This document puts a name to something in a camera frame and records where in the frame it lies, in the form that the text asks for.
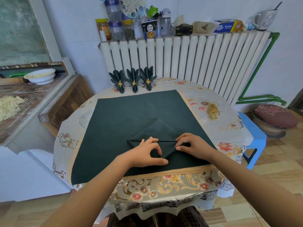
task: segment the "red cushion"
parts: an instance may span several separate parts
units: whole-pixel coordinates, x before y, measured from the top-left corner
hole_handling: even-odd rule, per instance
[[[298,124],[298,118],[287,108],[272,104],[260,104],[255,108],[255,113],[261,119],[275,126],[294,128]]]

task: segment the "purple lid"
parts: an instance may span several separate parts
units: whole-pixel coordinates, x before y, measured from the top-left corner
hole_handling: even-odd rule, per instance
[[[108,26],[109,27],[122,27],[123,23],[122,23],[122,21],[109,21]]]
[[[105,3],[105,6],[120,5],[119,0],[105,0],[104,3]]]

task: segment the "person's left hand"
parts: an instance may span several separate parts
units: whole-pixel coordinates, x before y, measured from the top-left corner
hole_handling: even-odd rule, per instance
[[[145,166],[163,166],[168,164],[168,161],[163,158],[152,158],[150,152],[156,149],[159,155],[162,155],[161,148],[157,143],[159,139],[150,137],[148,140],[141,141],[139,146],[121,154],[124,161],[130,163],[130,167],[145,167]]]

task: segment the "green cloth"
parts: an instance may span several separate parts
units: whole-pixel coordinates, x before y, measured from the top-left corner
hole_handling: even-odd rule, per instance
[[[187,153],[172,151],[175,139],[185,132],[202,137],[215,148],[176,90],[98,99],[72,168],[71,183],[88,182],[116,156],[150,136],[159,138],[162,156],[167,157],[169,164],[133,167],[125,176],[209,164]],[[151,156],[160,157],[156,150],[152,150]]]

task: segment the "tissue box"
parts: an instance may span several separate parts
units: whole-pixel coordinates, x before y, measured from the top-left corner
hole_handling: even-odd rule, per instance
[[[192,34],[193,26],[190,24],[180,24],[172,27],[173,36],[184,36]]]
[[[219,23],[214,33],[237,32],[243,28],[243,22],[240,20],[216,20]]]

